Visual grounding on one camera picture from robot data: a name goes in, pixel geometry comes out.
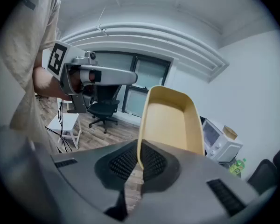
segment cable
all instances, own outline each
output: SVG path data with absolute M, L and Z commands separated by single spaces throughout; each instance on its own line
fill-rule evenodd
M 53 132 L 54 134 L 57 134 L 58 136 L 60 136 L 60 139 L 63 141 L 63 143 L 66 143 L 68 145 L 68 147 L 70 148 L 69 143 L 59 133 L 55 132 L 54 130 L 49 129 L 46 126 L 45 126 L 45 128 L 46 128 L 46 130 L 49 130 L 49 131 Z
M 236 157 L 237 155 L 238 155 L 238 152 L 237 152 L 236 155 L 234 155 L 234 157 L 233 157 L 229 162 L 219 162 L 219 164 L 227 164 L 227 163 L 230 163 L 230 162 L 232 162 L 232 160 L 235 159 L 235 157 Z
M 70 148 L 69 143 L 62 137 L 62 134 L 63 134 L 63 111 L 62 111 L 62 108 L 63 108 L 63 99 L 61 100 L 61 105 L 60 105 L 60 107 L 58 109 L 58 112 L 57 112 L 58 120 L 59 120 L 59 123 L 61 125 L 61 132 L 60 132 L 60 134 L 56 133 L 55 131 L 49 129 L 46 126 L 45 126 L 45 128 L 47 130 L 49 130 L 49 131 L 51 131 L 51 132 L 53 132 L 53 133 L 55 133 L 55 134 L 60 136 L 60 139 L 62 140 L 62 142 L 64 144 L 64 149 L 68 153 L 69 151 L 67 150 L 65 143 L 67 143 L 68 147 Z

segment yellow plastic tray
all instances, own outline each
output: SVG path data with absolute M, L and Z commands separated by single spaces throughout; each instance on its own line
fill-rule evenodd
M 143 169 L 142 139 L 204 155 L 201 121 L 193 101 L 164 86 L 151 88 L 145 101 L 137 143 L 137 159 Z

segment window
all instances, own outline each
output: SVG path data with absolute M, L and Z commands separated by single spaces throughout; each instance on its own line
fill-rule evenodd
M 119 110 L 141 117 L 147 93 L 155 85 L 164 85 L 170 62 L 135 53 L 96 51 L 100 66 L 136 72 L 133 85 L 123 85 L 117 95 Z

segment vent slot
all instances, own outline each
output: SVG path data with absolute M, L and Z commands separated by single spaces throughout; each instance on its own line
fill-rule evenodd
M 211 180 L 207 184 L 224 206 L 229 216 L 232 217 L 245 208 L 245 205 L 220 179 Z
M 61 167 L 65 167 L 71 164 L 76 163 L 77 161 L 75 159 L 68 159 L 68 160 L 64 160 L 64 161 L 60 161 L 60 162 L 56 162 L 55 166 L 56 168 L 61 168 Z

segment white appliance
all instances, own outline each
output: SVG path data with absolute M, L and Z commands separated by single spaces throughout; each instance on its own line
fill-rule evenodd
M 238 137 L 233 140 L 223 132 L 224 125 L 205 119 L 202 124 L 205 156 L 217 162 L 230 162 L 238 154 L 243 143 Z

